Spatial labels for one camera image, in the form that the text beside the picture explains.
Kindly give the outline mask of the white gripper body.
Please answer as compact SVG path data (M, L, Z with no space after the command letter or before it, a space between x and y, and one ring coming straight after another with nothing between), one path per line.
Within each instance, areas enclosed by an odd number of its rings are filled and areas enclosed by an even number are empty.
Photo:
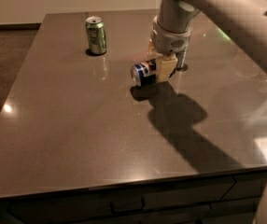
M183 33L168 32L158 23L158 17L152 22L150 39L154 49L163 55L183 51L190 41L191 28Z

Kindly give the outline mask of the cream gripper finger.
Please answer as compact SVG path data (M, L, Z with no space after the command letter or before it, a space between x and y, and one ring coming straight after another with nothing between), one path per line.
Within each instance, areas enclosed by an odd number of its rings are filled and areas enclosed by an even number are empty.
M147 59L148 60L160 60L162 55L154 48L152 41L148 41L148 53Z
M170 55L162 55L156 59L156 81L164 82L167 81L169 76L173 73L176 68L177 57L174 53Z

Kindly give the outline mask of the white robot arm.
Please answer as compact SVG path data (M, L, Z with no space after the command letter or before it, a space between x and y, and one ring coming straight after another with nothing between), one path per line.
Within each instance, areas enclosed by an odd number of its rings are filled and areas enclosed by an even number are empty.
M203 12L267 74L267 0L162 0L150 33L163 55L184 50L190 22Z

